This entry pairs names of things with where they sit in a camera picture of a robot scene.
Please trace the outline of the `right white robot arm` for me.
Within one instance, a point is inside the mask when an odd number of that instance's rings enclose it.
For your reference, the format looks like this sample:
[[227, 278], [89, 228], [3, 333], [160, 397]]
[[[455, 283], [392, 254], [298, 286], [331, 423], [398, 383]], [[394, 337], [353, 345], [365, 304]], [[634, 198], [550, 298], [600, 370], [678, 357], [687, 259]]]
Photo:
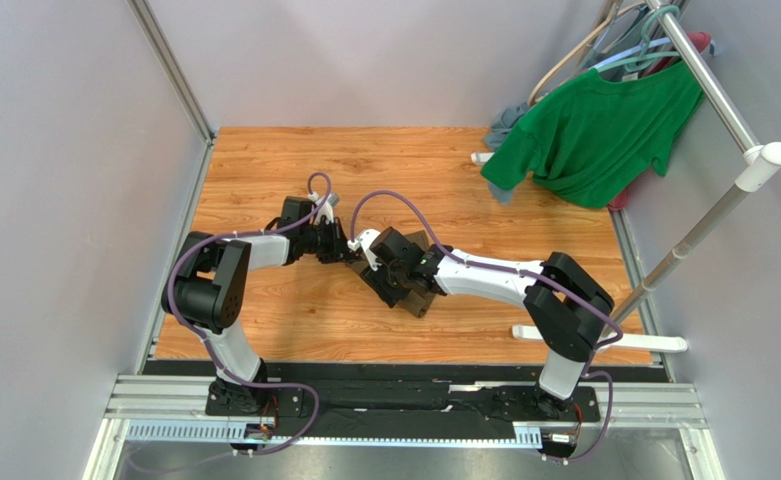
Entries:
[[348, 246], [364, 261], [360, 278], [389, 307], [414, 295], [466, 295], [525, 310], [549, 352], [531, 406], [554, 419], [573, 409], [573, 393], [597, 346], [615, 302], [572, 257], [554, 252], [544, 261], [510, 262], [460, 249], [427, 249], [396, 229], [367, 229]]

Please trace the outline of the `grey blue cloth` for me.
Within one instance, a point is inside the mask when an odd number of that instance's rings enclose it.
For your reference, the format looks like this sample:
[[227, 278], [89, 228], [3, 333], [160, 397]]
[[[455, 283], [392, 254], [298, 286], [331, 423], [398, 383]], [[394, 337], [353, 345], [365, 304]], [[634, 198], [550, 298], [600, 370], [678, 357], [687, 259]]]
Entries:
[[[483, 137], [485, 146], [491, 153], [495, 153], [505, 142], [515, 124], [529, 111], [526, 102], [507, 107], [499, 113], [491, 122], [489, 132]], [[502, 189], [487, 180], [486, 185], [491, 196], [500, 204], [508, 205], [513, 196], [514, 189]]]

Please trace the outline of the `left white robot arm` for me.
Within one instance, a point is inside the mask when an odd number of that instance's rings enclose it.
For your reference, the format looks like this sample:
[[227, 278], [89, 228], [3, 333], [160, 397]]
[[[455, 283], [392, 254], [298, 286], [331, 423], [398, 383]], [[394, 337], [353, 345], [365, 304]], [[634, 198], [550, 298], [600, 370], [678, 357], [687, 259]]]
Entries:
[[271, 406], [267, 368], [240, 325], [249, 272], [291, 265], [304, 255], [321, 263], [350, 260], [347, 238], [333, 208], [335, 194], [289, 196], [264, 230], [236, 235], [193, 231], [163, 290], [165, 312], [179, 314], [216, 368], [209, 386], [210, 415], [258, 415]]

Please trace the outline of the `brown cloth napkin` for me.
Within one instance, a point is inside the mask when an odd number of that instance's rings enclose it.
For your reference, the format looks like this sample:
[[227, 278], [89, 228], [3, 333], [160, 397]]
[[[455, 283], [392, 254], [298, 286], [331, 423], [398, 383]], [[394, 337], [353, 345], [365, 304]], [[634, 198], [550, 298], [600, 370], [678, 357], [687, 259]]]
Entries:
[[[347, 266], [361, 279], [361, 272], [364, 270], [365, 267], [369, 265], [366, 261], [362, 260], [358, 256], [358, 259], [352, 262], [348, 262]], [[395, 307], [406, 310], [416, 318], [422, 318], [427, 313], [434, 298], [435, 298], [434, 293], [428, 292], [426, 294], [419, 294], [413, 290], [410, 290], [408, 296], [404, 300], [399, 302]]]

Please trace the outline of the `teal clothes hanger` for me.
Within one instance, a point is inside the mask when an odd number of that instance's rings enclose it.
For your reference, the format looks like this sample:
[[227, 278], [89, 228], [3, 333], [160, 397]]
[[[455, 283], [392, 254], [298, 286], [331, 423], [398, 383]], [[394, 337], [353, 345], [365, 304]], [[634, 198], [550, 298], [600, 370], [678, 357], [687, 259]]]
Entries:
[[658, 47], [665, 43], [670, 43], [670, 39], [653, 40], [650, 35], [650, 30], [662, 19], [666, 14], [671, 14], [675, 20], [677, 20], [681, 11], [676, 5], [663, 5], [655, 8], [648, 16], [645, 22], [642, 24], [640, 30], [640, 41], [637, 46], [628, 50], [622, 51], [612, 57], [598, 62], [592, 66], [592, 69], [598, 73], [612, 70], [618, 67], [624, 67], [630, 72], [640, 71], [646, 68], [652, 63], [653, 60], [659, 58], [677, 57], [677, 53], [663, 52], [663, 53], [651, 53], [649, 50], [652, 47]]

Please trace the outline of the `green t-shirt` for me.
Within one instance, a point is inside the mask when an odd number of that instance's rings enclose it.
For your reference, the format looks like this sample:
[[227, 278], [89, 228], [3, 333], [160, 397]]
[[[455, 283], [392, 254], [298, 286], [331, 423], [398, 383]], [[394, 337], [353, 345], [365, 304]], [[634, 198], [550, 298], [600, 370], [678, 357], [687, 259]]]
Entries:
[[526, 112], [481, 175], [494, 191], [530, 180], [574, 205], [604, 208], [645, 171], [666, 175], [703, 100], [683, 63], [621, 82], [591, 69]]

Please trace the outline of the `aluminium frame post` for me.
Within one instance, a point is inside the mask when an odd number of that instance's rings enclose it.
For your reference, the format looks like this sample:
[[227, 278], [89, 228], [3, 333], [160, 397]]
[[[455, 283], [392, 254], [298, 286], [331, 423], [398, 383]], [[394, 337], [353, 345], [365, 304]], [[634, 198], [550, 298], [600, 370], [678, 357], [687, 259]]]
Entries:
[[180, 67], [150, 2], [147, 0], [128, 0], [127, 4], [133, 11], [196, 132], [206, 145], [211, 145], [216, 138], [216, 133], [204, 114], [188, 78]]

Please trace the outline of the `beige clothes hanger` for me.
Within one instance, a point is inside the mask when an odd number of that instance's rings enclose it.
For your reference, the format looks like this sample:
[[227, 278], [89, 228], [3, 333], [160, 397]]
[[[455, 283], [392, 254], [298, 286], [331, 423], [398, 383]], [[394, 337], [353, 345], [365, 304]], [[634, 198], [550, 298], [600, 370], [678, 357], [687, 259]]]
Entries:
[[623, 0], [606, 0], [602, 2], [600, 10], [593, 23], [593, 27], [589, 33], [581, 39], [564, 57], [562, 57], [546, 74], [538, 81], [528, 95], [526, 104], [529, 107], [533, 107], [537, 102], [539, 95], [543, 92], [544, 87], [553, 80], [558, 73], [560, 73], [569, 62], [579, 57], [582, 58], [586, 55], [593, 42], [597, 40], [605, 31], [613, 26], [615, 22], [622, 18], [627, 13], [631, 13], [633, 10], [638, 9], [644, 5], [643, 1], [629, 4], [626, 7], [623, 6]]

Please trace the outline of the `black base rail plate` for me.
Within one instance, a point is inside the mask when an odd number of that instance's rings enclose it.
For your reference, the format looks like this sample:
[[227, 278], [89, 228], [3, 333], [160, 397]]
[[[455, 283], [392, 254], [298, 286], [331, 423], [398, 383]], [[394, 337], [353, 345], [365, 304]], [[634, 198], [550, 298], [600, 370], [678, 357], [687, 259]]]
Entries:
[[552, 400], [536, 386], [536, 365], [271, 362], [266, 388], [216, 377], [209, 361], [154, 360], [145, 375], [197, 377], [201, 411], [248, 419], [245, 434], [278, 438], [507, 440], [517, 423], [573, 433], [604, 419], [591, 387]]

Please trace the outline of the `metal clothes rack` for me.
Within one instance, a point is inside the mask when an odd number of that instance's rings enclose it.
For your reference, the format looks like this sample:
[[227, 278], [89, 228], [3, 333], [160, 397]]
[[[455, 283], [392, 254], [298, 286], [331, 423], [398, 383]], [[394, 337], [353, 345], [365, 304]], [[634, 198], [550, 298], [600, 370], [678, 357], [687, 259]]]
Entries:
[[[781, 142], [781, 1], [684, 1], [680, 25], [716, 43], [707, 61], [753, 144]], [[745, 170], [732, 120], [703, 106], [664, 178], [646, 176], [626, 216], [643, 267], [656, 264]], [[781, 169], [655, 290], [654, 324], [688, 344], [668, 363], [781, 357]]]

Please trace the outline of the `light blue clothes hanger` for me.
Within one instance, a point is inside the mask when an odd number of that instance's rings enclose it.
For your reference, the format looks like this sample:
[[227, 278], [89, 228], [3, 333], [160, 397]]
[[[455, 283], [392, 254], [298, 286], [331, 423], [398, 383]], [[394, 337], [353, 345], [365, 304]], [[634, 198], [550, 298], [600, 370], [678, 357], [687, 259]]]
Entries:
[[648, 42], [646, 45], [638, 45], [632, 48], [629, 48], [627, 50], [624, 50], [622, 52], [619, 52], [613, 56], [610, 56], [604, 60], [601, 60], [600, 62], [594, 64], [592, 66], [593, 69], [602, 72], [606, 67], [613, 66], [615, 63], [637, 57], [641, 53], [647, 53], [649, 50], [653, 48], [657, 48], [666, 44], [669, 44], [671, 42], [669, 37], [662, 37], [660, 39], [652, 40]]

